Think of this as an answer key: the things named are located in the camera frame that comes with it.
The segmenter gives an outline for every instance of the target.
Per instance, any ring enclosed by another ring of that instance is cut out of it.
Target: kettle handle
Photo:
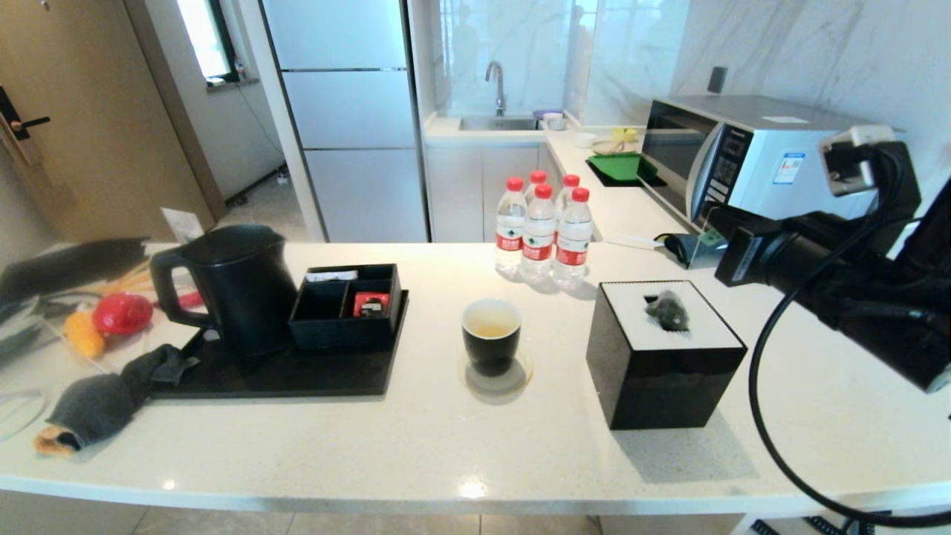
[[[152,256],[150,265],[152,284],[155,285],[155,292],[159,296],[159,305],[162,306],[168,320],[192,327],[215,328],[210,315],[189,312],[182,308],[182,304],[179,303],[178,292],[175,290],[175,283],[172,282],[172,269],[174,268],[188,268],[184,256],[182,256],[181,248],[159,252]]]

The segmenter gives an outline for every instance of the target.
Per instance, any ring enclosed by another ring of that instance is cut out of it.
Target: marble wall
[[[643,125],[651,99],[670,94],[690,0],[594,4],[591,21],[573,27],[565,107],[588,125]]]
[[[951,173],[951,2],[695,0],[671,92],[763,94],[906,130],[922,210]]]
[[[507,113],[560,109],[573,5],[573,0],[438,0],[437,109],[450,115],[495,113],[495,79],[485,81],[494,60],[505,73]]]

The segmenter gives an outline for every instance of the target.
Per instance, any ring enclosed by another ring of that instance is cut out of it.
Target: black tray
[[[363,347],[285,349],[242,362],[221,340],[208,341],[204,330],[182,353],[202,362],[184,373],[177,385],[154,384],[156,399],[285,398],[373,396],[386,393],[393,357],[409,306],[409,290],[401,292],[397,330],[389,340]]]

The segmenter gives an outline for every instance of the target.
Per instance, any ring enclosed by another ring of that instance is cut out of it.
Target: kettle lid
[[[182,247],[188,261],[216,266],[243,260],[284,243],[284,238],[264,225],[234,225],[217,228]]]

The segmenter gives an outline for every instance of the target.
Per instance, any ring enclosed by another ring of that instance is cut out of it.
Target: microwave sticker
[[[806,119],[800,119],[799,117],[792,117],[789,115],[763,115],[763,118],[767,121],[772,121],[773,123],[790,123],[799,125],[808,123]]]
[[[796,174],[799,168],[803,166],[805,152],[787,152],[783,154],[783,163],[779,165],[776,171],[776,177],[773,178],[773,184],[792,184],[796,181]]]

